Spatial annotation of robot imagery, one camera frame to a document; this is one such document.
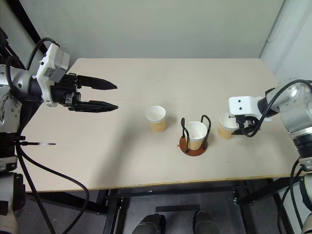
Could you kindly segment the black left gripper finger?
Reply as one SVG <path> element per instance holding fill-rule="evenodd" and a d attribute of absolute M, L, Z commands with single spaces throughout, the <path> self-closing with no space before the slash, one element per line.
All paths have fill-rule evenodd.
<path fill-rule="evenodd" d="M 104 101 L 95 101 L 90 100 L 86 101 L 76 101 L 74 104 L 69 106 L 70 111 L 75 112 L 86 112 L 86 113 L 102 113 L 110 112 L 116 110 L 118 106 L 104 102 Z"/>
<path fill-rule="evenodd" d="M 97 89 L 97 90 L 117 89 L 116 85 L 104 79 L 82 76 L 82 75 L 78 75 L 77 79 L 78 79 L 79 88 L 81 88 L 82 86 L 85 86 L 85 87 L 90 87 L 92 89 Z"/>

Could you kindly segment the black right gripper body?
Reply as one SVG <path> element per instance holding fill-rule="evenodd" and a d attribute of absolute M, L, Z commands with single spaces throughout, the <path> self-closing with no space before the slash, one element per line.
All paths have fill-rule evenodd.
<path fill-rule="evenodd" d="M 244 131 L 247 134 L 252 133 L 259 123 L 259 120 L 253 116 L 237 115 L 235 116 L 235 120 L 238 125 L 240 123 L 243 124 Z"/>

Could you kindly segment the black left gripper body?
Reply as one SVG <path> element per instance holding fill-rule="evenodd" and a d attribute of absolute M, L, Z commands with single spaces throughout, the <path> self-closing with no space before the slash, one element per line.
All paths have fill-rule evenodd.
<path fill-rule="evenodd" d="M 78 111 L 81 93 L 78 92 L 81 88 L 78 76 L 74 73 L 69 73 L 52 86 L 53 102 L 67 107 L 70 111 Z"/>

